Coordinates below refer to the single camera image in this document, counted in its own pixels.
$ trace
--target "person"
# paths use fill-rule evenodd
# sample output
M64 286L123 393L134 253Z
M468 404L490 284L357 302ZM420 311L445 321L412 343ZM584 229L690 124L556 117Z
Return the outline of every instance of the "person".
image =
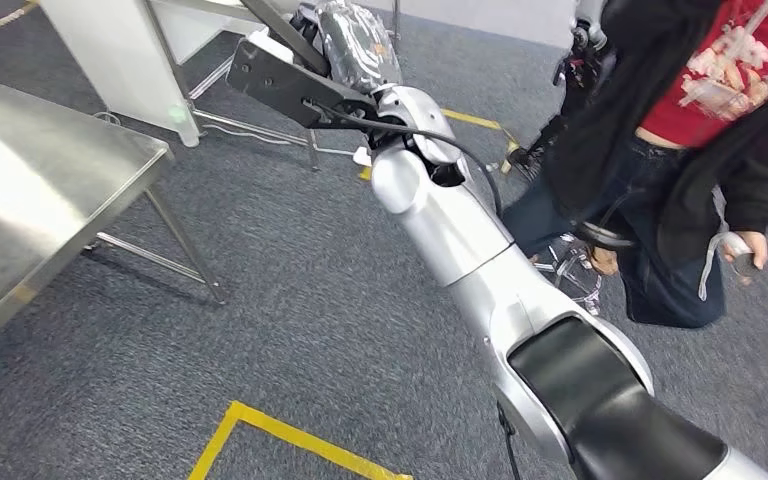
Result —
M725 313L715 254L703 277L723 220L756 267L768 259L768 0L611 0L602 28L610 78L503 223L532 256L578 222L621 216L636 241L617 253L629 318L705 327Z

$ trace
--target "hand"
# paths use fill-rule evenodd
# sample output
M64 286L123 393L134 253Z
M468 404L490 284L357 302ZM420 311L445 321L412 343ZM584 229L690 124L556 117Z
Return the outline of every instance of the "hand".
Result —
M763 233L759 232L734 232L740 235L740 238L746 242L746 245L752 250L752 263L758 270L763 270L767 265L768 251L767 251L767 237ZM728 245L723 246L723 253L725 254L726 261L729 263L734 262L734 251L729 248ZM749 285L752 282L747 277L740 277L740 283Z

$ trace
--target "white wall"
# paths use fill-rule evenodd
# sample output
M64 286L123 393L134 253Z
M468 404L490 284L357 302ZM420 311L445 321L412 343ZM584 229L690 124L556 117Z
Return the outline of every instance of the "white wall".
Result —
M392 0L354 0L380 9ZM408 15L557 47L570 43L574 0L402 0Z

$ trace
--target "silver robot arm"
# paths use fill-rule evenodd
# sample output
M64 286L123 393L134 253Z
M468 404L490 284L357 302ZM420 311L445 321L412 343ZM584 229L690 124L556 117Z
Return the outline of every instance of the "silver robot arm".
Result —
M292 48L298 62L279 58L273 52L283 47L266 36L240 41L226 80L306 128L368 134L373 191L458 305L515 429L580 480L767 480L740 452L656 402L637 348L554 288L513 244L476 193L462 152L432 138L453 137L440 107L420 90L387 84L400 75L380 20L341 0L317 15L341 82L314 73L329 62L309 49ZM287 45L307 41L267 20ZM299 22L303 32L311 27ZM379 86L369 95L358 85Z
M571 28L575 29L581 23L587 24L589 26L587 33L594 45L600 45L606 41L601 23L605 2L606 0L576 0L575 18Z
M452 135L424 92L380 95L379 116ZM452 295L516 429L587 480L761 480L768 474L653 398L635 346L554 288L476 194L459 150L414 136L373 151L372 188ZM441 186L429 171L457 165Z

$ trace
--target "red shirt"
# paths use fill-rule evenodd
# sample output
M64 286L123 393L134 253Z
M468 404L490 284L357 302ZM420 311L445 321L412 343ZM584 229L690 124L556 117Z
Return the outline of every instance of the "red shirt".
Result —
M753 35L743 28L763 4L723 2L714 29L641 127L670 142L701 147L767 101L768 15Z

